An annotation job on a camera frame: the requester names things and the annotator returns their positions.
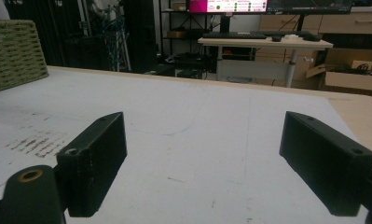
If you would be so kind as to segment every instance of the wooden desk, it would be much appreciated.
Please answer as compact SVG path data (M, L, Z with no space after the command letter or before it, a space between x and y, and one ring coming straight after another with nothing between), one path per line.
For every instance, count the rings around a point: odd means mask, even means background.
M364 208L358 217L332 217L279 145L284 113L293 110L372 149L371 97L59 67L49 73L0 91L0 198L15 172L55 165L55 154L94 120L123 111L129 156L100 211L68 223L365 220Z
M201 38L198 43L203 46L218 47L217 55L217 80L220 76L228 77L256 77L284 79L285 87L291 87L294 70L296 68L296 56L299 49L323 50L332 48L333 45L321 40L320 42L305 41L302 38L296 40L282 39L281 42L272 42L267 39L214 39ZM241 48L264 48L264 49L290 49L291 60L285 63L267 63L223 60L223 47Z

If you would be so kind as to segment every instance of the computer monitor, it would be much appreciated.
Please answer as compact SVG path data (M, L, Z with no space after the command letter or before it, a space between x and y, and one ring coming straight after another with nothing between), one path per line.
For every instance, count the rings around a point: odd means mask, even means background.
M268 0L267 14L349 14L353 0Z
M188 0L190 13L264 14L268 0Z

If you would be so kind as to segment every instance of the white table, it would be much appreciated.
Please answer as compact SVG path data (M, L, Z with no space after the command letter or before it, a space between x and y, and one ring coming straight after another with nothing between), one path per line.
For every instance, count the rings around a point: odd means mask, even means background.
M227 77L255 77L285 80L285 87L291 87L294 70L296 68L296 56L299 49L324 50L333 47L326 41L312 42L302 38L295 40L282 39L281 42L272 42L267 39L215 39L201 38L198 43L203 46L218 47L216 78ZM241 48L264 48L264 49L290 49L291 60L287 63L268 63L223 60L223 47Z
M358 217L331 216L279 145L287 110L356 139L348 124L372 130L371 97L58 67L49 73L0 91L0 198L12 174L54 166L55 154L94 120L123 111L129 155L100 211L68 223L364 223L364 208ZM372 133L354 130L372 143Z

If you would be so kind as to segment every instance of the wicker basket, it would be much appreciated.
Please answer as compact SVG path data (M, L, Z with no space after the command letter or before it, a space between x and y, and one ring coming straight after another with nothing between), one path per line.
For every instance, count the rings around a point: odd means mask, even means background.
M0 91L48 76L32 21L0 21Z

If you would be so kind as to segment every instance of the cable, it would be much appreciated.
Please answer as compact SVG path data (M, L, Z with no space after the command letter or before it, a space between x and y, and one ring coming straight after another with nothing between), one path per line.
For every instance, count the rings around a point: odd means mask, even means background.
M356 69L366 71L366 70L368 70L368 68L369 68L369 65L367 63L362 63L362 64L358 65Z
M293 20L293 18L291 18L288 22L286 22L281 28L279 28L279 31L281 31L281 29L285 26L285 25L287 25L288 23L290 23L290 21L292 21Z

